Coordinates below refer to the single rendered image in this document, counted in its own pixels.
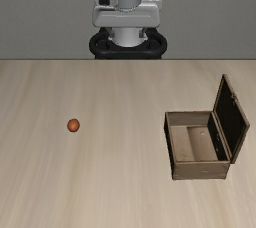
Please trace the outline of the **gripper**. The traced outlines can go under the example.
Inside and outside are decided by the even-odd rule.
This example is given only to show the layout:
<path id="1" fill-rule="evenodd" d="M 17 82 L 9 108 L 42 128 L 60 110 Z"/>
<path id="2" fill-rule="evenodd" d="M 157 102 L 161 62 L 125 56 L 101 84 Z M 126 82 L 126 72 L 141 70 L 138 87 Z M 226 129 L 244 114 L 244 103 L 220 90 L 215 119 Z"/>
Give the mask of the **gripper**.
<path id="1" fill-rule="evenodd" d="M 115 39 L 112 28 L 142 28 L 139 38 L 147 39 L 147 28 L 160 25 L 162 0 L 141 0 L 137 7 L 118 8 L 118 0 L 95 0 L 92 23 L 95 27 L 107 27 L 108 39 Z"/>

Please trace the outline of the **brown egg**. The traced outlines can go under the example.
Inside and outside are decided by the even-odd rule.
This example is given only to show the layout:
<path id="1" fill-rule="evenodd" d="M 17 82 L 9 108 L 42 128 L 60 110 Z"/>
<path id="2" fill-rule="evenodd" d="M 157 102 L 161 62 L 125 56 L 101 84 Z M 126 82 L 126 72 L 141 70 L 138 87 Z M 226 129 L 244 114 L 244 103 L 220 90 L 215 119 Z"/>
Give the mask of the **brown egg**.
<path id="1" fill-rule="evenodd" d="M 79 130 L 80 128 L 80 122 L 78 119 L 76 118 L 73 118 L 73 119 L 70 119 L 67 123 L 67 129 L 72 132 L 72 133 L 75 133 Z"/>

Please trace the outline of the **brown wooden box lid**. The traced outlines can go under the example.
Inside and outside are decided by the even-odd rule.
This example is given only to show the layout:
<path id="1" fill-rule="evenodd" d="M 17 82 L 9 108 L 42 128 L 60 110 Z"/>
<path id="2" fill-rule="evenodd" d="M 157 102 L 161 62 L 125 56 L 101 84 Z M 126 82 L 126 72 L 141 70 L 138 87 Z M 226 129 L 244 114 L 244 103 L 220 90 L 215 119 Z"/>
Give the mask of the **brown wooden box lid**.
<path id="1" fill-rule="evenodd" d="M 213 113 L 216 117 L 230 163 L 234 164 L 250 124 L 226 74 L 222 75 Z"/>

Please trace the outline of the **brown wooden box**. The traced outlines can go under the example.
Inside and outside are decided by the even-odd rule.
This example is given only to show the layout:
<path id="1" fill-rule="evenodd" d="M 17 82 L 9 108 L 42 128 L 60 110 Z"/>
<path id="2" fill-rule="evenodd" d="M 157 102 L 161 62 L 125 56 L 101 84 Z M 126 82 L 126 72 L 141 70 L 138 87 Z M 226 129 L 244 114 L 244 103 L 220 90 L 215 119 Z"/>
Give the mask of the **brown wooden box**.
<path id="1" fill-rule="evenodd" d="M 226 178 L 231 160 L 212 111 L 166 112 L 164 132 L 173 180 Z"/>

